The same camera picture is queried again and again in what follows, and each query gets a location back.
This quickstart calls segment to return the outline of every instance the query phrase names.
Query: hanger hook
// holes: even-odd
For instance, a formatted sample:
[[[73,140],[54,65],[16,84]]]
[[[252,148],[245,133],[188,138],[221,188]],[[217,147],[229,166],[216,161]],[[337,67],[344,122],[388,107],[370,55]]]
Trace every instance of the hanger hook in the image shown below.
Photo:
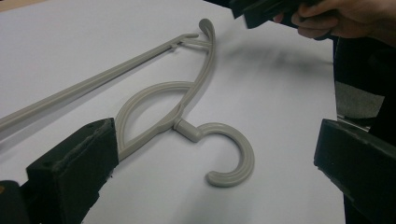
[[[208,134],[219,133],[231,138],[238,145],[240,159],[237,167],[230,173],[209,172],[206,179],[211,185],[223,188],[233,187],[242,183],[253,172],[253,149],[246,137],[235,128],[222,123],[207,123],[196,128],[186,120],[180,119],[174,129],[192,142],[199,142]]]

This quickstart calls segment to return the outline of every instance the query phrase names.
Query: gray plastic hanger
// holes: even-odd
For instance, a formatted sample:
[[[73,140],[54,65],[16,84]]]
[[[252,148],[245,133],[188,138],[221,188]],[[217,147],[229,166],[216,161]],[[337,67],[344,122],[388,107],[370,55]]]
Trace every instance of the gray plastic hanger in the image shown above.
[[[241,152],[240,160],[235,170],[231,171],[230,173],[219,173],[215,171],[208,173],[206,176],[207,181],[211,185],[217,187],[232,187],[240,184],[249,177],[254,167],[253,149],[246,137],[238,132],[236,129],[225,124],[207,123],[196,128],[181,117],[184,108],[204,84],[205,79],[208,76],[209,67],[214,62],[216,41],[213,24],[210,20],[203,19],[200,21],[199,26],[204,34],[208,37],[208,41],[200,41],[194,39],[198,37],[198,35],[180,35],[155,49],[143,53],[125,63],[122,63],[99,75],[96,75],[95,77],[91,77],[70,88],[55,93],[44,100],[41,100],[33,105],[29,105],[22,110],[19,110],[11,115],[0,119],[0,132],[25,119],[32,117],[35,114],[42,112],[43,110],[51,106],[57,105],[64,100],[91,91],[105,84],[109,80],[118,77],[125,72],[137,67],[138,65],[166,52],[169,49],[174,49],[181,44],[197,45],[206,48],[208,50],[208,53],[204,62],[204,66],[195,81],[166,82],[148,87],[133,96],[121,108],[119,114],[116,117],[117,139],[119,144],[119,161],[124,160],[129,155],[137,151],[158,133],[162,133],[166,130],[171,129],[172,127],[177,132],[189,138],[192,142],[198,142],[203,137],[211,133],[220,133],[228,136],[238,145]],[[180,102],[175,106],[175,108],[173,108],[159,122],[157,122],[154,126],[149,128],[145,132],[139,134],[136,138],[125,143],[125,124],[129,114],[131,114],[133,109],[135,109],[141,101],[149,98],[150,96],[169,90],[186,90],[187,92],[180,100]]]

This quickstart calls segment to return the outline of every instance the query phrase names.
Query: white table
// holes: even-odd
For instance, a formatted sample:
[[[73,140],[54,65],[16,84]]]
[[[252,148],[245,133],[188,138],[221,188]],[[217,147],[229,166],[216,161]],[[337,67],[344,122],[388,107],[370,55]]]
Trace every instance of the white table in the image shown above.
[[[49,0],[2,12],[0,117],[173,37],[200,33],[201,18],[214,23],[217,61],[183,118],[243,133],[255,151],[253,175],[235,188],[213,188],[205,174],[236,166],[233,143],[213,135],[194,144],[165,132],[115,169],[84,223],[345,223],[341,191],[313,164],[321,120],[336,118],[332,43],[286,26],[247,30],[229,9],[201,0]],[[194,80],[204,58],[178,48],[0,133],[0,179],[23,184],[25,167],[78,128],[116,117],[150,85]],[[182,95],[142,104],[128,135],[147,129]]]

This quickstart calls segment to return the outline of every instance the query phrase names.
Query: person's hand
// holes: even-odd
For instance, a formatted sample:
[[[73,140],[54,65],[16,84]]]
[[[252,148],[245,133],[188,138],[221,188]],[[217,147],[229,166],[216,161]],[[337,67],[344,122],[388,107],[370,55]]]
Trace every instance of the person's hand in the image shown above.
[[[274,17],[281,22],[283,15]],[[309,7],[301,4],[291,21],[298,33],[317,38],[327,33],[344,38],[369,36],[396,46],[396,1],[323,0]]]

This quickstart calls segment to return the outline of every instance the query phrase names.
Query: finger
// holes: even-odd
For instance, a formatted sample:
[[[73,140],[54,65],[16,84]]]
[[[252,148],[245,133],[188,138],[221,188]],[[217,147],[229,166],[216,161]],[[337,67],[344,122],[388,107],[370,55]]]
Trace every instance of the finger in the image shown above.
[[[304,28],[304,27],[299,27],[298,28],[298,34],[302,35],[302,36],[305,36],[307,38],[318,38],[318,37],[326,35],[330,31],[331,31],[331,29],[315,30],[315,29],[307,29],[307,28]]]
[[[283,17],[284,17],[283,13],[280,13],[280,14],[274,16],[273,20],[276,23],[281,23],[283,21]]]
[[[298,13],[302,17],[313,17],[326,11],[337,9],[341,6],[341,4],[343,4],[343,2],[345,2],[345,0],[323,0],[313,6],[300,4]]]
[[[326,15],[303,18],[298,13],[294,13],[291,16],[291,22],[304,28],[326,30],[332,29],[334,26],[336,26],[338,24],[338,19],[334,16]]]

